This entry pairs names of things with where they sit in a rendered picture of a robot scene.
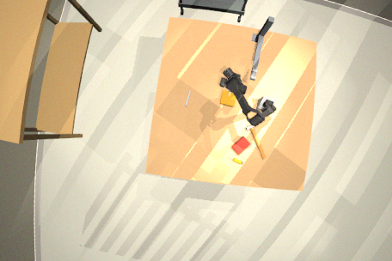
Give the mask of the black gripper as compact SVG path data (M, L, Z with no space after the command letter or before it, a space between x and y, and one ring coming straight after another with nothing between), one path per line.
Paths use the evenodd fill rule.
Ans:
M226 82L225 82L226 80L227 80L227 79L221 77L221 80L220 80L220 83L219 83L219 86L220 86L221 88L226 88L226 84L225 84L225 83L226 83ZM243 92L243 94L246 93L247 88L248 88L248 87L245 86L245 85L242 87L242 92ZM227 88L226 88L226 89L227 89Z

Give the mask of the red rectangular block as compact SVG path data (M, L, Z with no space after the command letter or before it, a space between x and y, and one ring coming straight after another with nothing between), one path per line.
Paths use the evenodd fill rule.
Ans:
M234 144L234 146L232 146L232 148L238 155L240 155L250 145L251 144L248 142L248 140L245 137L242 137Z

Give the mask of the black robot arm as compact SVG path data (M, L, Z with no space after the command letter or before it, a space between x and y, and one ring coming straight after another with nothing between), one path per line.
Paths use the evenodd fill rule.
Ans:
M245 95L242 92L242 87L244 86L242 84L241 80L241 75L234 73L234 71L229 67L227 68L223 74L226 76L228 80L226 80L226 88L234 94L236 97L236 100L239 104L239 106L242 108L242 113L246 116L247 121L253 125L254 127L257 126L258 124L261 124L265 118L270 116L272 113L274 113L277 109L276 106L274 105L273 101L266 100L263 103L263 109L261 109L261 112L257 109L253 109L249 104L248 101L245 97ZM248 117L248 113L253 112L256 113L252 118Z

